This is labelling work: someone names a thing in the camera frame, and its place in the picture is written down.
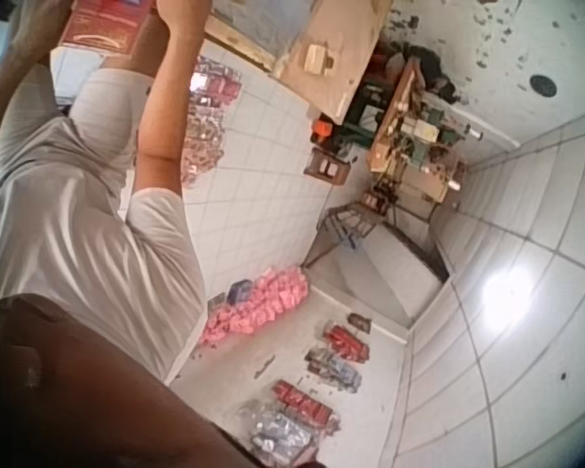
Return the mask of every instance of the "raised arm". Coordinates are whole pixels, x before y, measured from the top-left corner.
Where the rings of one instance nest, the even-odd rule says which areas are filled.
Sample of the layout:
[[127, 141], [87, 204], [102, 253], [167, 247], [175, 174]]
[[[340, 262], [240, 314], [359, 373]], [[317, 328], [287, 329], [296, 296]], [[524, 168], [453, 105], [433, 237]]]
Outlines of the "raised arm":
[[54, 47], [69, 18], [71, 0], [25, 0], [14, 12], [0, 58], [0, 126], [13, 94], [32, 66]]
[[211, 5], [211, 0], [158, 0], [170, 40], [138, 131], [135, 192], [160, 187], [181, 196], [188, 91]]

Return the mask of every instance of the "white t-shirt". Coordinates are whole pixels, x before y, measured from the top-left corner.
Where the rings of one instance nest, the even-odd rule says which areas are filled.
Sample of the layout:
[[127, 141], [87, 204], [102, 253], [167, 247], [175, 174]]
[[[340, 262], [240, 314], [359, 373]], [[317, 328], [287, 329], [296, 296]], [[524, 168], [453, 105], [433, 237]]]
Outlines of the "white t-shirt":
[[0, 180], [0, 299], [52, 299], [169, 384], [207, 320], [182, 199], [139, 191], [124, 222], [78, 158], [34, 147]]

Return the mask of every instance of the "white tiled wall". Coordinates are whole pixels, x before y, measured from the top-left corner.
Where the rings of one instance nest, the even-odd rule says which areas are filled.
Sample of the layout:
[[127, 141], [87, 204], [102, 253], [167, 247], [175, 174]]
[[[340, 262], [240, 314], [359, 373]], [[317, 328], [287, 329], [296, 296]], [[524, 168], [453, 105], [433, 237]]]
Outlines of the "white tiled wall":
[[[568, 467], [585, 454], [585, 117], [508, 158], [469, 174], [458, 212], [434, 214], [453, 275], [414, 326], [395, 467]], [[494, 329], [484, 290], [512, 268], [530, 277], [529, 303]]]
[[[299, 264], [316, 235], [331, 186], [303, 175], [310, 155], [308, 103], [264, 72], [206, 42], [202, 54], [243, 74], [243, 91], [228, 108], [225, 156], [216, 169], [184, 191], [189, 229], [209, 297], [270, 266]], [[74, 98], [101, 56], [59, 49], [53, 71], [60, 98]], [[122, 193], [125, 216], [132, 191]], [[362, 174], [340, 191], [357, 190]]]

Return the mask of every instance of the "hand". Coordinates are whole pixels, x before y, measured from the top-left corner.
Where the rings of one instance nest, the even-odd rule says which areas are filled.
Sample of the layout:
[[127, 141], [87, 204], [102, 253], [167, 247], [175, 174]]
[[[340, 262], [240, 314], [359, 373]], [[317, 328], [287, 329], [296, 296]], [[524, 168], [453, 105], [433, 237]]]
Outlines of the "hand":
[[202, 39], [212, 0], [158, 0], [160, 18], [167, 24], [172, 38]]
[[25, 59], [35, 61], [57, 46], [71, 14], [72, 0], [24, 0], [19, 28], [12, 46]]

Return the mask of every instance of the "red package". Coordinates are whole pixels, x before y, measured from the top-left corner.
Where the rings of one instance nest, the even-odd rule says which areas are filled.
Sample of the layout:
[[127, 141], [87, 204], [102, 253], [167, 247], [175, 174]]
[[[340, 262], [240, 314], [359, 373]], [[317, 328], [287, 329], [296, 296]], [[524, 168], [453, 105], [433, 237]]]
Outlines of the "red package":
[[152, 0], [78, 0], [62, 44], [129, 55]]

